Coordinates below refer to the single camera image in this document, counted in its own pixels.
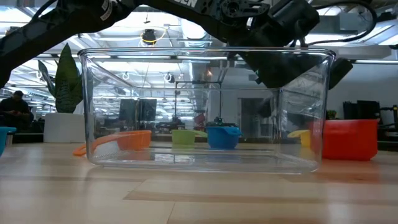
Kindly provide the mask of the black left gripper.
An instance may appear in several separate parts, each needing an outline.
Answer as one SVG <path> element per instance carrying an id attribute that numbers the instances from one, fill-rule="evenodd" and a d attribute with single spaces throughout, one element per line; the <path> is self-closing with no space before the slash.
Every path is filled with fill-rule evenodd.
<path id="1" fill-rule="evenodd" d="M 318 23 L 318 12 L 306 0 L 281 0 L 263 16 L 256 16 L 247 34 L 230 40 L 233 47 L 285 47 L 302 40 Z M 322 57 L 309 54 L 247 52 L 239 54 L 257 75 L 257 83 L 280 88 L 311 68 Z M 346 58 L 336 59 L 330 70 L 329 87 L 334 88 L 353 68 Z"/>

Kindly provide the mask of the red measuring cup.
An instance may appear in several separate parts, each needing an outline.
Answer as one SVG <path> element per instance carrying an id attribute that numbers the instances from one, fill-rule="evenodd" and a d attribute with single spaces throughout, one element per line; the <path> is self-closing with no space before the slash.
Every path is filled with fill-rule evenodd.
<path id="1" fill-rule="evenodd" d="M 369 161 L 378 153 L 375 119 L 335 119 L 310 125 L 310 149 L 329 160 Z"/>

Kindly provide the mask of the yellow measuring cup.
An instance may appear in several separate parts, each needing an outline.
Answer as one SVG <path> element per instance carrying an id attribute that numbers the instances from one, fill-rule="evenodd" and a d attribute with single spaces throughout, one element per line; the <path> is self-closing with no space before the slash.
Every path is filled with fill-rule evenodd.
<path id="1" fill-rule="evenodd" d="M 299 138 L 300 143 L 303 147 L 310 147 L 310 131 L 309 130 L 297 130 L 288 134 L 289 138 Z"/>

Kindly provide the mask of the blue measuring cup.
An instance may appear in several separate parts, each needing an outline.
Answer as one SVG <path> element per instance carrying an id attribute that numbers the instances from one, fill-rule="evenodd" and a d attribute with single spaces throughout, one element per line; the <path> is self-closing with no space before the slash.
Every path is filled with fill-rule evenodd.
<path id="1" fill-rule="evenodd" d="M 242 132 L 233 126 L 208 126 L 208 144 L 212 149 L 234 149 Z"/>

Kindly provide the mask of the clear plastic basket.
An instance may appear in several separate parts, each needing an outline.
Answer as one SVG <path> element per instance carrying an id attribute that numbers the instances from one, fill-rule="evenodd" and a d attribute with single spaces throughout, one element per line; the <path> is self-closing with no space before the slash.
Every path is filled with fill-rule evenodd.
<path id="1" fill-rule="evenodd" d="M 257 83 L 239 55 L 309 54 L 317 66 L 280 88 Z M 86 156 L 96 165 L 203 172 L 303 173 L 322 155 L 288 134 L 324 121 L 331 64 L 326 49 L 155 47 L 86 49 L 82 65 Z M 208 126 L 241 130 L 234 149 L 212 149 L 207 138 L 172 143 L 172 130 L 207 133 Z M 150 146 L 122 151 L 116 142 L 93 148 L 103 136 L 152 131 Z"/>

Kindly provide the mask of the green measuring cup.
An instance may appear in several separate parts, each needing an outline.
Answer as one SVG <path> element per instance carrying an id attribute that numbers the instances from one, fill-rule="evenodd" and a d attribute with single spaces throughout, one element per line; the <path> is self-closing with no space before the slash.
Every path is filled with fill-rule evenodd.
<path id="1" fill-rule="evenodd" d="M 172 130 L 172 143 L 181 145 L 191 145 L 195 143 L 196 136 L 207 138 L 207 133 L 203 131 L 189 130 L 189 129 L 174 129 Z"/>

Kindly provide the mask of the teal measuring cup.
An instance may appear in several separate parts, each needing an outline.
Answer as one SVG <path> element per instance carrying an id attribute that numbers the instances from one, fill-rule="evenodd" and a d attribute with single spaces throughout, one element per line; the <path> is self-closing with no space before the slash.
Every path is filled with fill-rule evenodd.
<path id="1" fill-rule="evenodd" d="M 2 156 L 4 148 L 6 147 L 7 134 L 13 133 L 15 131 L 17 131 L 16 128 L 0 126 L 0 157 Z"/>

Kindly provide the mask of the orange measuring cup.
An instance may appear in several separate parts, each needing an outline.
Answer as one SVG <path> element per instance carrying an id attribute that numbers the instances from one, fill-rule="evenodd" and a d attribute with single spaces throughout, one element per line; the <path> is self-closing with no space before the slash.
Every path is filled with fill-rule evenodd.
<path id="1" fill-rule="evenodd" d="M 116 142 L 122 151 L 139 151 L 150 146 L 151 136 L 152 131 L 149 130 L 124 131 L 96 139 L 93 142 L 93 148 L 96 149 L 97 146 L 105 143 Z"/>

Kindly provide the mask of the black equipment stack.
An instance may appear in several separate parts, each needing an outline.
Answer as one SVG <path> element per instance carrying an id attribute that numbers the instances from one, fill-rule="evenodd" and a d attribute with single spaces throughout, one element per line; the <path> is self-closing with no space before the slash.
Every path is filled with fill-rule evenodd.
<path id="1" fill-rule="evenodd" d="M 378 101 L 358 100 L 355 103 L 343 102 L 344 119 L 379 119 L 380 104 Z"/>

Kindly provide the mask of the green snake plant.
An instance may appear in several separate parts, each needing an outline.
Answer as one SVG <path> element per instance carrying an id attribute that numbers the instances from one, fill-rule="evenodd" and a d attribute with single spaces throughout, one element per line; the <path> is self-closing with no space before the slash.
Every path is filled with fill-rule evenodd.
<path id="1" fill-rule="evenodd" d="M 38 61 L 42 78 L 47 82 L 50 94 L 55 98 L 58 113 L 73 113 L 83 100 L 82 77 L 68 44 L 64 46 L 57 62 L 54 82 L 51 81 L 47 67 Z"/>

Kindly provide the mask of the white plant pot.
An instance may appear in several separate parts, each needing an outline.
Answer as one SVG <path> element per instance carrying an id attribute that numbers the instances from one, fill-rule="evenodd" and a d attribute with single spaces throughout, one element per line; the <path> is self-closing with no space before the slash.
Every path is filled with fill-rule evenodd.
<path id="1" fill-rule="evenodd" d="M 85 142 L 85 119 L 83 115 L 71 113 L 47 113 L 44 116 L 44 120 L 44 142 Z"/>

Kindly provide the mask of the person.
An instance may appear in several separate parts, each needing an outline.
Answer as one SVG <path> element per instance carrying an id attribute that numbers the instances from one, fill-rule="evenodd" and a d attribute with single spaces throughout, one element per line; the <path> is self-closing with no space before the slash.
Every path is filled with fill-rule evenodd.
<path id="1" fill-rule="evenodd" d="M 0 102 L 0 126 L 16 128 L 18 132 L 27 131 L 33 121 L 33 114 L 23 98 L 23 92 L 14 94 Z"/>

